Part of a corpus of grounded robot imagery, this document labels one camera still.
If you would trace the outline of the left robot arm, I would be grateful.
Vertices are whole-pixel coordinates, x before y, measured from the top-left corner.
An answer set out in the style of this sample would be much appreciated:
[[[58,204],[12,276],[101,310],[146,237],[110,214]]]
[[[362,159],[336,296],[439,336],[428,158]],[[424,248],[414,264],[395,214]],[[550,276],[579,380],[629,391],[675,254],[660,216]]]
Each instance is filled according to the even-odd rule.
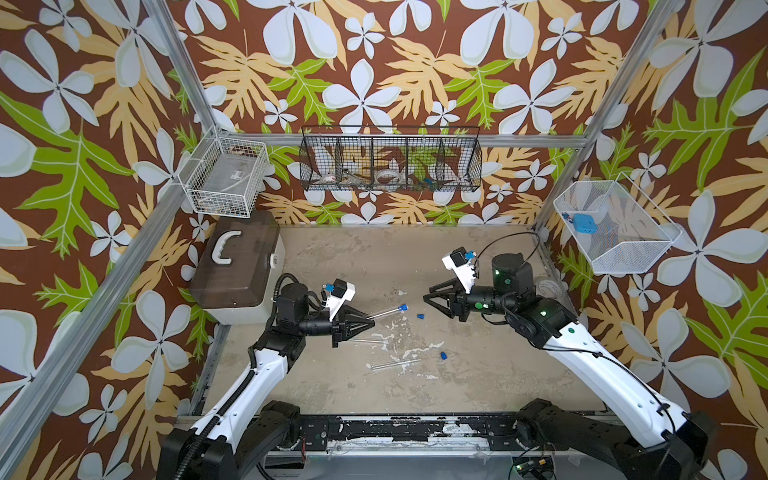
[[[248,350],[248,364],[225,395],[188,429],[166,439],[160,479],[243,479],[262,471],[266,455],[299,442],[300,409],[269,401],[311,336],[327,336],[338,346],[374,327],[370,315],[350,306],[356,289],[341,279],[316,294],[291,274],[275,288],[265,329]]]

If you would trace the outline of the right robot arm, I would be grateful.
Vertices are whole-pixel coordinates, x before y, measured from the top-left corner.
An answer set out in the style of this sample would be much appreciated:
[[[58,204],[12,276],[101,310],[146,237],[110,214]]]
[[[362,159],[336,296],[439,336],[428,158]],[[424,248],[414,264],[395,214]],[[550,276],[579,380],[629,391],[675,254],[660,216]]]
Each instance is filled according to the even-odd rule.
[[[495,256],[489,286],[476,282],[477,258],[464,248],[445,255],[442,263],[455,277],[430,287],[424,302],[461,322],[473,313],[503,316],[504,324],[567,367],[620,420],[606,424],[536,399],[516,415],[515,440],[523,449],[574,449],[627,479],[693,479],[702,471],[715,432],[706,414],[690,413],[654,390],[562,303],[539,295],[521,254]]]

